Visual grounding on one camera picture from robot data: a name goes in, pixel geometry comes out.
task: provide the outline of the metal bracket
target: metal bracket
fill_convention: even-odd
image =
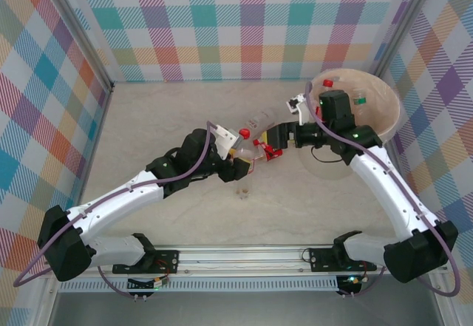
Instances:
[[[113,265],[113,274],[176,274],[179,266],[178,250],[154,251],[154,263],[146,270],[133,265]]]
[[[310,270],[312,272],[364,272],[363,261],[351,261],[340,266],[332,248],[309,248]],[[367,271],[376,271],[378,267],[365,262]]]

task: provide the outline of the green object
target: green object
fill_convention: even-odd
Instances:
[[[359,104],[365,104],[367,102],[367,99],[365,97],[363,98],[355,98],[353,100],[353,103],[358,106]]]

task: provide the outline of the red object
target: red object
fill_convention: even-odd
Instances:
[[[243,136],[243,139],[249,139],[250,138],[250,130],[246,129],[246,128],[243,128],[243,129],[240,129],[239,132],[238,132],[241,136]]]
[[[261,145],[263,150],[265,150],[266,161],[270,161],[270,160],[282,155],[282,150],[281,149],[275,150],[275,149],[273,149],[273,147],[271,145],[268,145],[265,142],[260,143],[258,140],[254,140],[253,144],[255,146]]]
[[[324,87],[333,87],[333,81],[332,80],[324,80],[323,86]]]

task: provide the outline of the marble surface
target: marble surface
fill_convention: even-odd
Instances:
[[[98,144],[83,202],[135,176],[145,165],[207,120],[239,127],[258,109],[280,106],[303,92],[301,81],[118,84]],[[147,206],[107,234],[143,232],[154,244],[331,243],[352,230],[393,236],[379,203],[356,174],[324,180],[307,169],[307,152],[288,149],[252,174],[252,192],[241,200],[234,183],[218,177],[192,183]]]

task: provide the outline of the red cap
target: red cap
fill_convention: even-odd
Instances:
[[[323,85],[324,85],[324,87],[332,87],[333,86],[333,81],[332,80],[324,80]]]
[[[239,132],[238,132],[241,136],[243,136],[243,139],[249,139],[250,138],[250,130],[246,129],[246,128],[243,128],[243,129],[240,129]]]

